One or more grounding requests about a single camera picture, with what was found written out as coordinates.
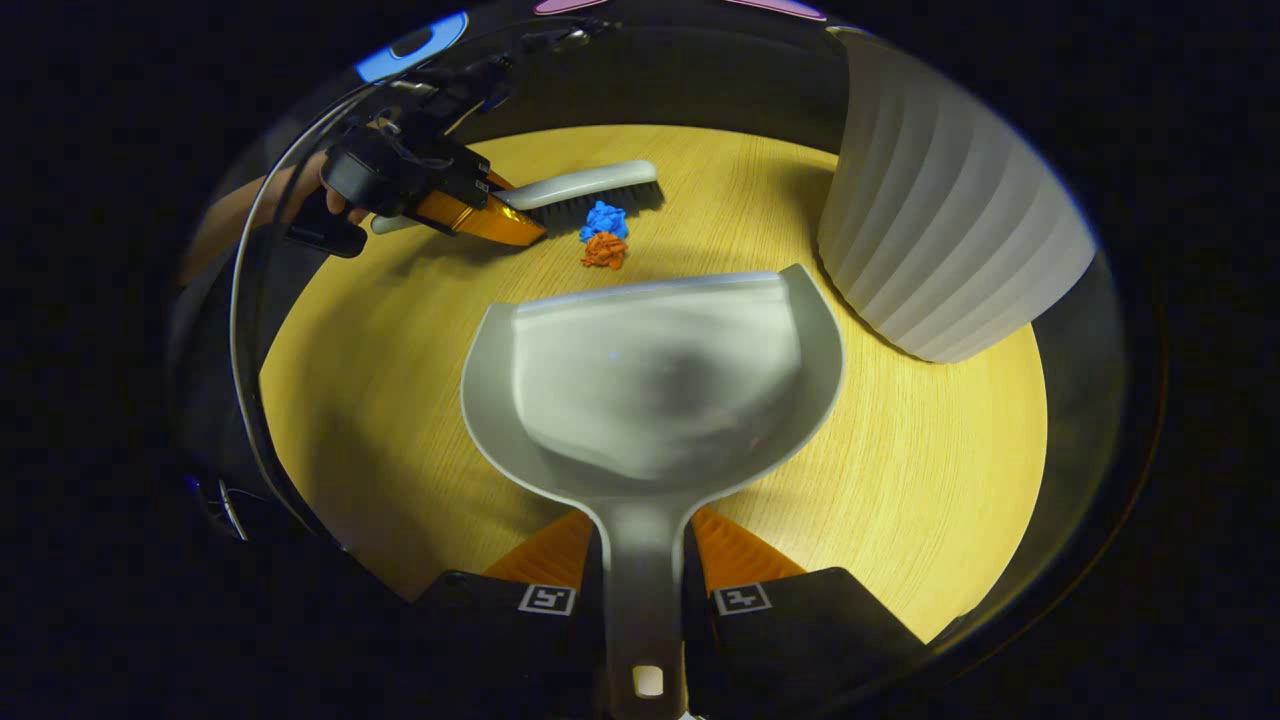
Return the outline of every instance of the brush handle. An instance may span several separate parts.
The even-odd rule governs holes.
[[[511,205],[515,210],[525,211],[563,200],[582,197],[584,195],[596,195],[620,187],[655,182],[657,179],[658,168],[653,163],[648,160],[627,160],[626,163],[614,163],[612,165],[600,165],[599,168],[556,176],[524,187],[500,190],[494,192],[493,196]],[[387,234],[416,224],[419,224],[416,220],[403,215],[396,218],[376,217],[369,224],[369,228],[374,231],[374,234]]]

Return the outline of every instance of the orange crumpled paper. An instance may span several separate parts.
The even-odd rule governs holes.
[[[582,258],[581,261],[588,268],[608,265],[617,270],[622,266],[622,254],[626,251],[627,243],[618,240],[618,236],[611,232],[598,232],[586,241],[586,258]]]

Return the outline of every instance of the white ribbed vase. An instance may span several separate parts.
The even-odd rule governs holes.
[[[924,63],[852,28],[849,114],[818,225],[827,273],[886,340],[965,360],[1080,278],[1094,241],[1016,132]]]

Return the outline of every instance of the gray dustpan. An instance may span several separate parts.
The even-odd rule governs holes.
[[[462,415],[498,470],[599,528],[614,717],[684,712],[684,527],[804,447],[844,366],[800,265],[489,307]]]

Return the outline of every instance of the table surface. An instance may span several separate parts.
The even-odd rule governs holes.
[[[425,227],[325,261],[271,346],[264,404],[300,492],[370,571],[412,598],[442,570],[483,571],[567,510],[494,470],[463,427],[458,380],[489,304],[801,263],[840,320],[844,389],[804,450],[713,506],[808,570],[849,569],[925,642],[991,589],[1043,471],[1036,337],[1028,325],[933,365],[863,324],[814,243],[835,155],[664,126],[541,131],[475,149],[517,186],[646,159],[667,201],[628,219],[617,272],[584,268],[576,233],[511,249]]]

